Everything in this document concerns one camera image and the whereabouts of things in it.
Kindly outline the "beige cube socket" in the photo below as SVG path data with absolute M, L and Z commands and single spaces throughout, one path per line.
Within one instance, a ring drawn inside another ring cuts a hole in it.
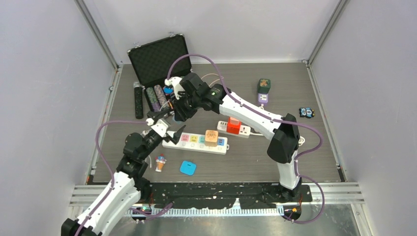
M 208 147 L 218 146 L 218 131 L 206 130 L 204 137 L 204 144 Z

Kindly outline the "blue square case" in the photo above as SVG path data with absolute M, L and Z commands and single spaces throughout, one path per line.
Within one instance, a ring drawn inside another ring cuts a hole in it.
M 193 163 L 193 162 L 183 161 L 182 164 L 181 164 L 181 166 L 180 166 L 180 168 L 179 168 L 179 171 L 182 174 L 185 174 L 185 175 L 188 175 L 188 176 L 192 176 L 192 175 L 195 174 L 196 167 L 197 167 L 196 164 Z

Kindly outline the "red cube socket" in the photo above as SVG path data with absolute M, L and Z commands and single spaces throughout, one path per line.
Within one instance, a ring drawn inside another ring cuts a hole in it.
M 233 117 L 229 117 L 229 120 L 226 125 L 226 132 L 230 134 L 238 135 L 240 132 L 241 127 L 241 121 L 238 119 L 235 119 Z

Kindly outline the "dark green cube socket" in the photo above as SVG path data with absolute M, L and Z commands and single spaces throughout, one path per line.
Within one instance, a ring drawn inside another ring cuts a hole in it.
M 259 79 L 257 83 L 257 93 L 260 94 L 268 94 L 271 88 L 271 80 L 270 79 Z

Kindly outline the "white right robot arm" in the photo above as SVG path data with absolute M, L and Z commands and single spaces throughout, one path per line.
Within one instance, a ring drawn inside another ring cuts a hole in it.
M 235 118 L 260 132 L 267 140 L 267 155 L 277 163 L 280 174 L 278 190 L 281 197 L 293 202 L 300 196 L 301 177 L 296 174 L 299 130 L 293 115 L 280 116 L 265 111 L 240 98 L 222 84 L 209 86 L 197 74 L 184 78 L 171 77 L 165 85 L 174 90 L 175 120 L 186 121 L 198 109 Z

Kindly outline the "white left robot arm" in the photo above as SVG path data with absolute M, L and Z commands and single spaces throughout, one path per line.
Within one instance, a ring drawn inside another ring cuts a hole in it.
M 170 112 L 148 112 L 144 122 L 149 126 L 145 135 L 131 133 L 125 139 L 123 157 L 104 190 L 76 219 L 66 219 L 62 236 L 107 236 L 135 204 L 146 203 L 151 196 L 150 181 L 143 177 L 148 163 L 145 159 L 163 141 L 177 144 L 184 127 L 170 135 L 165 120 Z

